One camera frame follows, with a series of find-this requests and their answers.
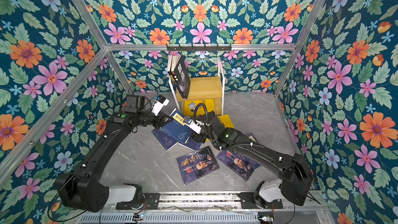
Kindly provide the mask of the grey hook rail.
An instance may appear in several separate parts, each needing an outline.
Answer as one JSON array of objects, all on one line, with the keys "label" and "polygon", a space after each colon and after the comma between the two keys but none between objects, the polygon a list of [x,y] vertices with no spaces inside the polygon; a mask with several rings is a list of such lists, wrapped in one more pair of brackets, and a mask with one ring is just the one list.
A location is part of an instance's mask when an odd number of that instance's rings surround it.
[{"label": "grey hook rail", "polygon": [[231,45],[219,45],[219,44],[203,44],[203,45],[166,45],[167,51],[186,51],[186,52],[196,52],[196,51],[209,51],[209,52],[218,52],[218,51],[231,51]]}]

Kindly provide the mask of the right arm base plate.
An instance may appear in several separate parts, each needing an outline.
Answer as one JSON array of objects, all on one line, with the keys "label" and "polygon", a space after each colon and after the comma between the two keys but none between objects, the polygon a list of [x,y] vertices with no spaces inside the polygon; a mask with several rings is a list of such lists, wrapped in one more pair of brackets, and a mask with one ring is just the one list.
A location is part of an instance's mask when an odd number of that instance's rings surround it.
[{"label": "right arm base plate", "polygon": [[242,209],[282,209],[283,204],[280,199],[267,202],[254,192],[241,192],[237,195],[240,198]]}]

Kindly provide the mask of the purple book orange calligraphy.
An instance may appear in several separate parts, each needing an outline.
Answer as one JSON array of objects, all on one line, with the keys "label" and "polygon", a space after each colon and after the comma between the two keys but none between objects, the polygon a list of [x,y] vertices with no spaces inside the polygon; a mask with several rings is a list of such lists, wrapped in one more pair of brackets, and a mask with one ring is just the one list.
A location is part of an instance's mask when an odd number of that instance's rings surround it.
[{"label": "purple book orange calligraphy", "polygon": [[176,159],[184,185],[193,183],[220,169],[209,146]]}]

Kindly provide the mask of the yellow book on table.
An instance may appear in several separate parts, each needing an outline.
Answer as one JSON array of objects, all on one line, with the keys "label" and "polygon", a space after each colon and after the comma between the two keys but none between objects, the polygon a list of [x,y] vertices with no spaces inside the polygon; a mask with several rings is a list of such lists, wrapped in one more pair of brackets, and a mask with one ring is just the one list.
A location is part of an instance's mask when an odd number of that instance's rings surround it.
[{"label": "yellow book on table", "polygon": [[234,128],[234,124],[228,114],[218,116],[218,119],[225,128]]}]

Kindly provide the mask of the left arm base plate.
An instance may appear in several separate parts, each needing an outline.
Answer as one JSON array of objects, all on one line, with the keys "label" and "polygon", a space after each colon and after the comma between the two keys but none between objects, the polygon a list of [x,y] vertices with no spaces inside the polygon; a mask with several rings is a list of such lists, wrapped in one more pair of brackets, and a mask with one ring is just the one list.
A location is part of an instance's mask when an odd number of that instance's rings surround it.
[{"label": "left arm base plate", "polygon": [[117,210],[154,210],[160,202],[159,193],[139,193],[129,202],[117,203]]}]

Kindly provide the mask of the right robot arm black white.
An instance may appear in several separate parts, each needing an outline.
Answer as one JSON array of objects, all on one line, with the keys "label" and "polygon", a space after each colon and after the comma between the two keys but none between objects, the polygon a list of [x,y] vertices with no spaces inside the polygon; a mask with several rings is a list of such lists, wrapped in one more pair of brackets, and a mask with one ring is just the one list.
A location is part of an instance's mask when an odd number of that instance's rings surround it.
[{"label": "right robot arm black white", "polygon": [[226,128],[214,112],[201,116],[199,120],[185,117],[183,122],[194,131],[195,138],[200,142],[209,139],[215,149],[248,158],[278,177],[272,182],[261,183],[255,197],[266,202],[286,199],[297,206],[304,205],[314,176],[302,155],[277,152],[235,128]]}]

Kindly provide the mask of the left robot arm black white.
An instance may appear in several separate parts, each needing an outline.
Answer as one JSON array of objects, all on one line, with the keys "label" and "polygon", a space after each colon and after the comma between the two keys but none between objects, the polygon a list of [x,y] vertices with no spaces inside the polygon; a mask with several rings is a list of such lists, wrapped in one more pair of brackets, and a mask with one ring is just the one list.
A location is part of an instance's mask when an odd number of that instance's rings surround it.
[{"label": "left robot arm black white", "polygon": [[125,183],[108,187],[100,183],[102,174],[122,141],[138,126],[151,125],[156,129],[170,123],[172,118],[163,113],[114,114],[89,153],[68,174],[60,174],[55,181],[62,204],[88,212],[98,212],[107,205],[126,204],[132,209],[144,206],[140,185]]}]

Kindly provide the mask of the aluminium frame left diagonal bar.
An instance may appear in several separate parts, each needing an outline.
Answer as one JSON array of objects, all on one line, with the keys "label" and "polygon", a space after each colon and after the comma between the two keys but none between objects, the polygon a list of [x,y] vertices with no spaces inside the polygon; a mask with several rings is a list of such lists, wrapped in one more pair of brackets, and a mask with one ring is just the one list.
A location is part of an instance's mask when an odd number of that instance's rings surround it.
[{"label": "aluminium frame left diagonal bar", "polygon": [[29,155],[34,145],[40,140],[41,136],[48,130],[67,106],[75,93],[88,80],[89,75],[99,66],[107,54],[106,49],[101,49],[94,58],[85,66],[85,68],[76,76],[76,78],[67,86],[64,92],[48,108],[48,110],[33,125],[24,138],[15,146],[14,149],[1,162],[1,188],[17,169],[21,161]]}]

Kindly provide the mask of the aluminium frame horizontal back bar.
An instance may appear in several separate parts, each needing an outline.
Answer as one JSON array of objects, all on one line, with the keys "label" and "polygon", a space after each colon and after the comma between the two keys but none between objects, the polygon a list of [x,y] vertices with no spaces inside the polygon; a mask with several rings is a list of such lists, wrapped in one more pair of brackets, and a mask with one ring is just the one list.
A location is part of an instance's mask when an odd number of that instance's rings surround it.
[{"label": "aluminium frame horizontal back bar", "polygon": [[245,51],[245,50],[260,50],[260,51],[273,51],[273,50],[284,50],[284,51],[295,51],[296,44],[247,44],[247,45],[236,45],[236,44],[187,44],[187,45],[148,45],[148,44],[108,44],[106,49],[108,51]]}]

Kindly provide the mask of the white metal wooden book shelf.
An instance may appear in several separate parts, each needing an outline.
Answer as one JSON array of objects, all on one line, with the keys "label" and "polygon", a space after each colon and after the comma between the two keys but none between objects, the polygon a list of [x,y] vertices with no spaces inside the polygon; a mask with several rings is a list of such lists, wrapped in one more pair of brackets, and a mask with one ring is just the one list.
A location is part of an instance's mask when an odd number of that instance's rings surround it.
[{"label": "white metal wooden book shelf", "polygon": [[169,76],[169,85],[176,103],[177,109],[184,112],[183,108],[186,102],[198,100],[214,100],[214,111],[216,115],[224,114],[224,94],[226,77],[222,67],[221,60],[217,62],[217,75],[210,77],[195,77],[190,78],[190,91],[187,99],[180,96],[178,89],[175,87]]}]

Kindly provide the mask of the aluminium frame corner post right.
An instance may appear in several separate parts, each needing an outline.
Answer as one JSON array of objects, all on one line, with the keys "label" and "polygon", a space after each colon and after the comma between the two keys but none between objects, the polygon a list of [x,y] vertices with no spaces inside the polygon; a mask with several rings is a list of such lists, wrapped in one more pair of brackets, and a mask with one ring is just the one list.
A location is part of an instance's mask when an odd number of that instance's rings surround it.
[{"label": "aluminium frame corner post right", "polygon": [[300,35],[298,36],[297,42],[295,43],[295,49],[293,53],[290,55],[288,62],[285,65],[285,68],[282,72],[282,75],[279,78],[279,83],[277,88],[274,91],[274,97],[277,98],[279,93],[281,92],[291,70],[294,66],[294,61],[297,56],[300,54],[302,48],[304,47],[305,41],[307,40],[313,25],[315,24],[319,14],[322,10],[326,0],[315,0],[313,4],[312,11],[309,13],[308,18],[306,19],[302,30],[300,31]]}]

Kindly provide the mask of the navy book Sunzi label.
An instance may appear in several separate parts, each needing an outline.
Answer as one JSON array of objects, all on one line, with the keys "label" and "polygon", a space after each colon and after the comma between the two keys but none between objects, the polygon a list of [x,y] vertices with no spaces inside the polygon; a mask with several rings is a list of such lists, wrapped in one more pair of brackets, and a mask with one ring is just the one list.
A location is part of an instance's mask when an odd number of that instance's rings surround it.
[{"label": "navy book Sunzi label", "polygon": [[183,123],[184,115],[178,109],[175,108],[170,116],[173,120],[169,124],[161,127],[162,130],[170,134],[178,142],[193,134],[193,130]]}]

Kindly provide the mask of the aluminium front rail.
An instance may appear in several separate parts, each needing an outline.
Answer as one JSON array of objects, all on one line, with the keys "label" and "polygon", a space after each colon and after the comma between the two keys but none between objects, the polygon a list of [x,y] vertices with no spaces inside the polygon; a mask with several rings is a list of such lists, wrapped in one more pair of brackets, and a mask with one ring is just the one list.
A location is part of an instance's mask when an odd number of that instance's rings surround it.
[{"label": "aluminium front rail", "polygon": [[[154,210],[223,210],[223,211],[270,211],[270,209],[242,209],[240,198],[241,192],[248,191],[164,191],[160,194],[160,202]],[[328,211],[329,207],[320,193],[313,190],[306,198],[304,205],[299,206],[286,199],[280,199],[282,209],[277,211]]]}]

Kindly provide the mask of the black Murphy's law book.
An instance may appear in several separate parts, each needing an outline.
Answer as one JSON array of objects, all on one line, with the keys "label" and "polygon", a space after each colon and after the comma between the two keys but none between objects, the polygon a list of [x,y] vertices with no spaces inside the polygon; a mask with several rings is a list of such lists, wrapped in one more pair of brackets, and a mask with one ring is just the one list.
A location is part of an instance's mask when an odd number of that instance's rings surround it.
[{"label": "black Murphy's law book", "polygon": [[175,69],[174,69],[174,85],[178,89],[180,96],[183,99],[187,99],[189,96],[189,91],[190,91],[190,77],[184,62],[184,56],[178,56],[178,60],[176,61],[175,64]]}]

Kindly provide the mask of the black book red spine text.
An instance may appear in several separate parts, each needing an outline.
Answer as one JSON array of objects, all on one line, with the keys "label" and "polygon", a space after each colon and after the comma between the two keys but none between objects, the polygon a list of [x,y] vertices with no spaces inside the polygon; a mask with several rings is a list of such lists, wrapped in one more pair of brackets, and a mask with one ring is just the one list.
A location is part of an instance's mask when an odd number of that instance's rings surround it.
[{"label": "black book red spine text", "polygon": [[169,74],[169,76],[170,76],[172,82],[175,82],[173,72],[174,72],[175,64],[176,64],[176,61],[177,61],[177,60],[178,60],[178,56],[177,56],[177,55],[174,55],[174,56],[171,56],[171,57],[169,58],[168,63],[167,63],[167,72],[168,72],[168,74]]}]

